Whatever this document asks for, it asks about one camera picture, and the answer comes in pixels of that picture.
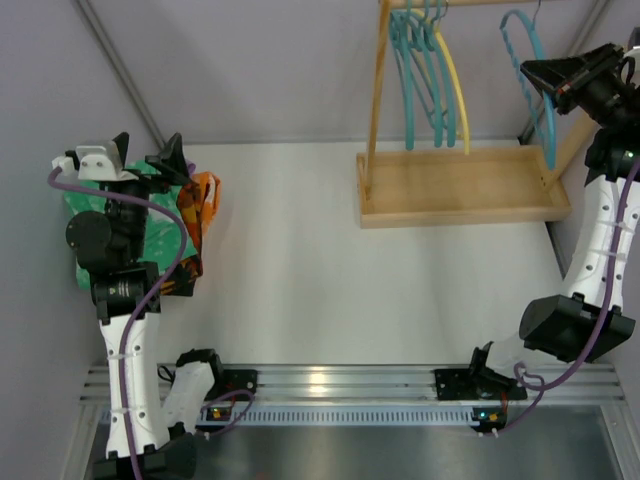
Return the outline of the blue hanger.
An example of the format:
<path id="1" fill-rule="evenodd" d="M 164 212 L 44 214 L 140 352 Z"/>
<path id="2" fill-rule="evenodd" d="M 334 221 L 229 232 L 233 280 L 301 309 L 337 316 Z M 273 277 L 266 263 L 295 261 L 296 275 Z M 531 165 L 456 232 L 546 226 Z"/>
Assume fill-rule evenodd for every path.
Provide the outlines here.
<path id="1" fill-rule="evenodd" d="M 516 55 L 516 50 L 508 31 L 508 22 L 510 20 L 517 20 L 523 26 L 532 47 L 535 60 L 546 60 L 546 54 L 536 31 L 535 21 L 520 9 L 508 10 L 501 18 L 499 30 L 509 55 L 510 63 L 515 71 L 516 79 L 520 85 L 521 93 L 525 98 L 533 130 L 543 148 L 545 165 L 548 170 L 553 171 L 556 167 L 557 135 L 552 98 L 551 95 L 544 90 L 538 90 L 537 93 L 541 98 L 541 106 L 536 107 L 534 105 L 532 92 L 534 84 L 521 70 L 523 62 Z"/>

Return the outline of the green trousers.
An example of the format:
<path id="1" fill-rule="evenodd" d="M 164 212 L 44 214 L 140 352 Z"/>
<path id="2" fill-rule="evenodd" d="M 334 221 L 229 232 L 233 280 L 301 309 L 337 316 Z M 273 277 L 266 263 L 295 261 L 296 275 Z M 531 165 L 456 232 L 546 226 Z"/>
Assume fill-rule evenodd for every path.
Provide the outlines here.
<path id="1" fill-rule="evenodd" d="M 152 194 L 150 201 L 181 217 L 176 206 L 176 200 L 180 190 L 180 186 L 171 186 L 169 192 L 166 194 Z M 69 212 L 69 218 L 85 211 L 102 213 L 106 202 L 104 198 L 75 192 L 64 192 L 63 198 Z M 163 275 L 165 270 L 173 262 L 180 244 L 181 234 L 176 223 L 161 213 L 150 209 L 146 222 L 144 250 L 140 260 L 144 262 L 155 262 L 158 265 L 159 274 Z M 188 235 L 182 259 L 188 254 L 194 254 L 195 252 L 196 250 Z"/>

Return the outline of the orange camouflage trousers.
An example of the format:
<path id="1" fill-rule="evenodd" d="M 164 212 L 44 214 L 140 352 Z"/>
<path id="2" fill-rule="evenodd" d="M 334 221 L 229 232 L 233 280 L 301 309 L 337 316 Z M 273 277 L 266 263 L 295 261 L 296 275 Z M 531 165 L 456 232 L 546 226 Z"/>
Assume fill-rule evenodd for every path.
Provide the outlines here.
<path id="1" fill-rule="evenodd" d="M 196 281 L 203 274 L 202 253 L 202 194 L 201 188 L 191 182 L 181 188 L 176 206 L 196 252 L 184 257 L 161 287 L 163 296 L 192 297 Z"/>

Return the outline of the yellow hanger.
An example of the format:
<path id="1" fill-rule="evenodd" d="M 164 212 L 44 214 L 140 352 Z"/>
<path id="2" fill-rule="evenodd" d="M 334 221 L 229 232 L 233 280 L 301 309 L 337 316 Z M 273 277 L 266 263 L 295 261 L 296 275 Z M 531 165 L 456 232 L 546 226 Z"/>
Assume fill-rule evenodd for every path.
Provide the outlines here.
<path id="1" fill-rule="evenodd" d="M 447 146 L 452 148 L 457 140 L 463 143 L 463 154 L 471 153 L 471 129 L 465 97 L 455 62 L 436 20 L 430 21 L 431 34 L 436 42 L 436 54 L 441 62 L 441 78 L 445 90 Z"/>

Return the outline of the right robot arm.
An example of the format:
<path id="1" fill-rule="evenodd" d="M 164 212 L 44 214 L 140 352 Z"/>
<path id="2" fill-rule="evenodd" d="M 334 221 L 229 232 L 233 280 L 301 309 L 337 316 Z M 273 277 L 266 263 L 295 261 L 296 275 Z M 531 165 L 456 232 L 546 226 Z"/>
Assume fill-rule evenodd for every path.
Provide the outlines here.
<path id="1" fill-rule="evenodd" d="M 558 294 L 531 301 L 518 332 L 474 350 L 468 378 L 481 395 L 530 387 L 532 353 L 568 364 L 544 392 L 564 383 L 633 334 L 622 284 L 639 224 L 639 48 L 604 44 L 584 54 L 528 60 L 524 77 L 560 115 L 583 110 L 599 128 L 586 151 L 582 227 Z"/>

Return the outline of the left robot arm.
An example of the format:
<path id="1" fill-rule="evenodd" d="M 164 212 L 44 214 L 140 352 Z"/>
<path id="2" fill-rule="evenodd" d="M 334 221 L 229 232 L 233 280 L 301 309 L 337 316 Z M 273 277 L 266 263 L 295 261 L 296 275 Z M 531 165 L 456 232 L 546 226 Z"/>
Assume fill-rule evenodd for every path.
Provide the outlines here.
<path id="1" fill-rule="evenodd" d="M 73 214 L 66 227 L 66 242 L 89 276 L 109 368 L 109 437 L 93 476 L 191 479 L 196 422 L 224 370 L 214 350 L 192 349 L 177 360 L 168 395 L 160 395 L 154 346 L 161 288 L 178 264 L 161 271 L 142 258 L 149 212 L 179 219 L 155 207 L 151 195 L 190 184 L 190 172 L 180 134 L 146 157 L 149 172 L 126 167 L 128 145 L 129 135 L 122 132 L 104 143 L 78 146 L 60 162 L 62 171 L 97 185 L 74 186 L 72 192 L 105 201 L 100 211 Z"/>

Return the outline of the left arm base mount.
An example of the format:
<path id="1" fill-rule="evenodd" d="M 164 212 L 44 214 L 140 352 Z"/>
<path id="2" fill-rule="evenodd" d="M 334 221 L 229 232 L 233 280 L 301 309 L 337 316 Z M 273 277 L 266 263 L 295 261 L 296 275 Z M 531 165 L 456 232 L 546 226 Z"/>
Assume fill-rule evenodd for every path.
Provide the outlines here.
<path id="1" fill-rule="evenodd" d="M 224 394 L 237 390 L 248 390 L 255 393 L 258 385 L 256 369 L 227 368 L 214 373 L 214 385 L 205 396 L 206 401 L 213 401 Z"/>

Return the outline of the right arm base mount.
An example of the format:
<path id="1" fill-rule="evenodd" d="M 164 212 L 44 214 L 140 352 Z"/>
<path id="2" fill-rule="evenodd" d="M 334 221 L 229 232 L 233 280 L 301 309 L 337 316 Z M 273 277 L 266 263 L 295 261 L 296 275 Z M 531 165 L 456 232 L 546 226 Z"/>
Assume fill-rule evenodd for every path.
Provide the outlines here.
<path id="1" fill-rule="evenodd" d="M 528 398 L 526 389 L 515 379 L 489 370 L 473 373 L 470 368 L 436 369 L 434 376 L 440 401 L 521 401 Z"/>

